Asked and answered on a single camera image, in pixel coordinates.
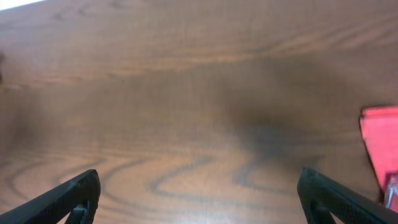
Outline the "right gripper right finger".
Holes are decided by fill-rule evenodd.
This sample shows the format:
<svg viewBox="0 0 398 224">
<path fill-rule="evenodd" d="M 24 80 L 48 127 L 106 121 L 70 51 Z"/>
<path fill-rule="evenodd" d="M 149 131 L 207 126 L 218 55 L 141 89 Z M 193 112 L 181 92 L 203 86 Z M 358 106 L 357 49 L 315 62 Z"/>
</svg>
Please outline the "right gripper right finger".
<svg viewBox="0 0 398 224">
<path fill-rule="evenodd" d="M 334 223 L 334 217 L 349 224 L 395 224 L 397 213 L 351 189 L 305 167 L 297 192 L 309 224 Z"/>
</svg>

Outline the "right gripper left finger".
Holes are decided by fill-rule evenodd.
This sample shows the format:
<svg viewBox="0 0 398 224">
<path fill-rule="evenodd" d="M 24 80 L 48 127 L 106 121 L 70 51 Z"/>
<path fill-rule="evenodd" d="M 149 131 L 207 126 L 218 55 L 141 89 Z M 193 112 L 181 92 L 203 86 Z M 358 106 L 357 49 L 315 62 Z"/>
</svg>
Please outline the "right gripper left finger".
<svg viewBox="0 0 398 224">
<path fill-rule="evenodd" d="M 1 215 L 4 224 L 92 224 L 101 195 L 99 175 L 89 169 L 48 192 Z"/>
</svg>

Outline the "red printed t-shirt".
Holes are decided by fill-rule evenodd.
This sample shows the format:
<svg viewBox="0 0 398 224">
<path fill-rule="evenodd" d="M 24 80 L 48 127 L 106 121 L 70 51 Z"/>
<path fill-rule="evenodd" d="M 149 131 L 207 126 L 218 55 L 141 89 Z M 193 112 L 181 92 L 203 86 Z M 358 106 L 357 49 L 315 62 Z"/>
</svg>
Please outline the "red printed t-shirt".
<svg viewBox="0 0 398 224">
<path fill-rule="evenodd" d="M 384 194 L 386 208 L 397 211 L 397 107 L 365 108 L 359 119 L 362 139 Z"/>
</svg>

